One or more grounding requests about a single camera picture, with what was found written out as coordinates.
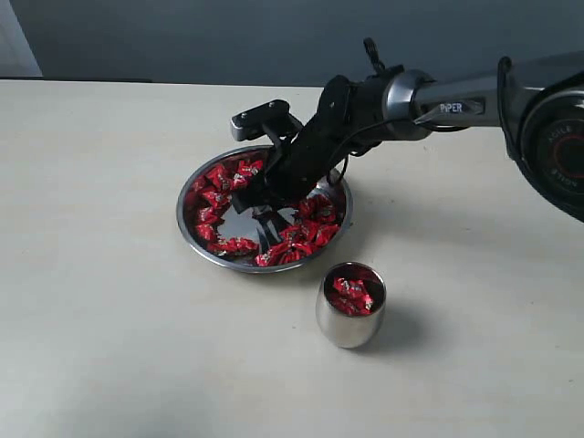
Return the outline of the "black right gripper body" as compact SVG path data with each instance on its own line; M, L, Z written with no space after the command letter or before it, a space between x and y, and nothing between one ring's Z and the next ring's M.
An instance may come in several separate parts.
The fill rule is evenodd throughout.
M265 204L300 201L348 155L387 140L381 108L387 85L377 77L353 82L338 75L330 80L314 116L282 151L271 154L259 180L265 186Z

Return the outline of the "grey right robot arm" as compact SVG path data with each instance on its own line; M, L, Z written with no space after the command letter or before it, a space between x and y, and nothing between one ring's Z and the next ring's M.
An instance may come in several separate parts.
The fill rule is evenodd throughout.
M373 40L364 47L373 74L332 78L313 117L301 122L275 99L232 119L237 141L271 140L259 174L235 193L239 212L303 199L350 156L385 141L420 141L434 132L498 128L529 185L575 219L583 216L583 56L579 52L514 63L441 82L419 69L385 66Z

